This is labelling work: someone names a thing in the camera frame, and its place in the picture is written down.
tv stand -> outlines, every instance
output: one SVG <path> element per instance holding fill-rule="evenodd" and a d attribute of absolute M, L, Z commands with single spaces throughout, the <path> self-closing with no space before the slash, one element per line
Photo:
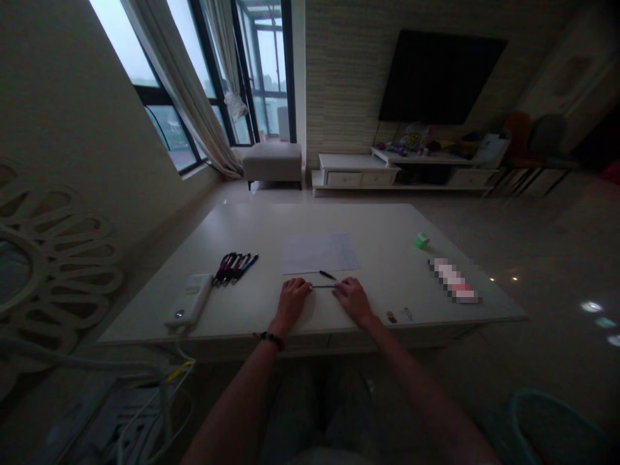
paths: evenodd
<path fill-rule="evenodd" d="M 371 148 L 370 155 L 319 154 L 319 170 L 312 171 L 312 193 L 326 189 L 382 189 L 404 191 L 490 191 L 488 179 L 495 169 L 479 169 L 481 160 L 465 160 L 447 152 L 434 152 L 428 156 L 407 154 L 401 156 Z M 454 165 L 446 184 L 396 184 L 398 165 Z"/>

left hand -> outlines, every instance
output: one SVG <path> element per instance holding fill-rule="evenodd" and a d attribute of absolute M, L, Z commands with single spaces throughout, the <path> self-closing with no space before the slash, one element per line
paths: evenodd
<path fill-rule="evenodd" d="M 306 282 L 303 278 L 286 281 L 282 285 L 278 311 L 267 332 L 283 338 L 302 314 L 305 298 L 310 292 L 312 283 Z"/>

forearm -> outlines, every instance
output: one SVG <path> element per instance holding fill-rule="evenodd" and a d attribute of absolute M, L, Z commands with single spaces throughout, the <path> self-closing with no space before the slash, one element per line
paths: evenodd
<path fill-rule="evenodd" d="M 190 444 L 182 465 L 239 463 L 256 432 L 278 346 L 258 343 L 218 399 Z"/>
<path fill-rule="evenodd" d="M 473 465 L 499 463 L 467 414 L 396 341 L 377 317 L 374 316 L 365 324 L 364 329 L 392 368 L 414 412 L 426 425 L 431 440 L 451 461 Z"/>

window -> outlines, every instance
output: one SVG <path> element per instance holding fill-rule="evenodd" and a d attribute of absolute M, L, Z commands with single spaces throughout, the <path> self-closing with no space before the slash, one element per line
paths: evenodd
<path fill-rule="evenodd" d="M 167 0 L 172 18 L 196 70 L 206 96 L 231 145 L 250 145 L 249 118 L 233 123 L 224 104 L 225 81 L 218 68 L 200 0 Z M 120 0 L 90 0 L 125 72 L 134 85 L 146 113 L 180 174 L 206 158 L 196 148 L 172 100 L 161 85 Z"/>
<path fill-rule="evenodd" d="M 288 107 L 282 6 L 280 0 L 236 2 L 256 123 L 266 137 L 277 138 L 278 108 Z"/>

television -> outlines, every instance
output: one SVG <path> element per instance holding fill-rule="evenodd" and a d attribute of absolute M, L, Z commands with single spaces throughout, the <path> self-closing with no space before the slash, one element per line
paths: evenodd
<path fill-rule="evenodd" d="M 379 121 L 463 124 L 505 47 L 501 39 L 401 30 Z"/>

